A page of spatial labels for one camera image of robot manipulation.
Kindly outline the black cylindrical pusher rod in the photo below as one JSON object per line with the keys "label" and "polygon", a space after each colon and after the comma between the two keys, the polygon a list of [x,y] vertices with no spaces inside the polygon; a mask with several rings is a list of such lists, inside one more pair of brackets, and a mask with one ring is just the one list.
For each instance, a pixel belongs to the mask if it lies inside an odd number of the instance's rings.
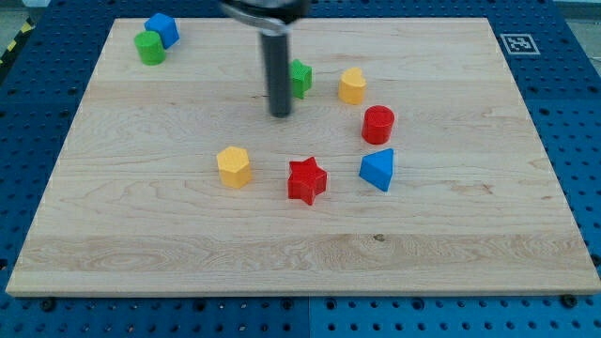
{"label": "black cylindrical pusher rod", "polygon": [[260,41],[270,114],[287,117],[292,112],[288,36],[262,30]]}

